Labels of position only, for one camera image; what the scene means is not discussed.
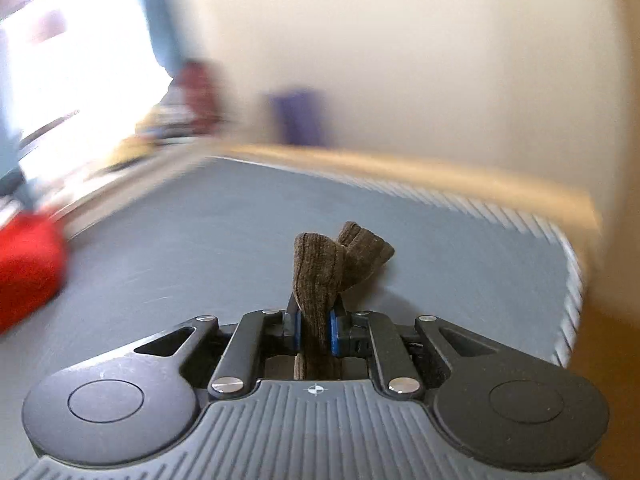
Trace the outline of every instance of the wall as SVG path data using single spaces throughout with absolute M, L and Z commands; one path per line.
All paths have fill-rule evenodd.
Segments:
M 175 0 L 219 60 L 239 138 L 262 95 L 328 98 L 334 145 L 523 171 L 612 211 L 628 127 L 619 0 Z

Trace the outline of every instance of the gray mat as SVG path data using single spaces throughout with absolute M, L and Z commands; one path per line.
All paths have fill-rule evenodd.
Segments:
M 65 290 L 0 336 L 0 478 L 34 459 L 20 407 L 38 380 L 197 314 L 285 308 L 296 234 L 335 236 L 346 220 L 396 248 L 348 308 L 435 314 L 551 359 L 566 320 L 560 243 L 369 187 L 214 159 L 76 236 Z

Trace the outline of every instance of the brown fabric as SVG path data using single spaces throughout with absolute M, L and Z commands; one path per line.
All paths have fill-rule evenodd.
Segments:
M 340 361 L 328 348 L 327 313 L 339 292 L 367 279 L 394 254 L 394 248 L 355 222 L 338 241 L 302 233 L 294 244 L 293 294 L 302 313 L 302 348 L 294 363 L 297 380 L 340 378 Z

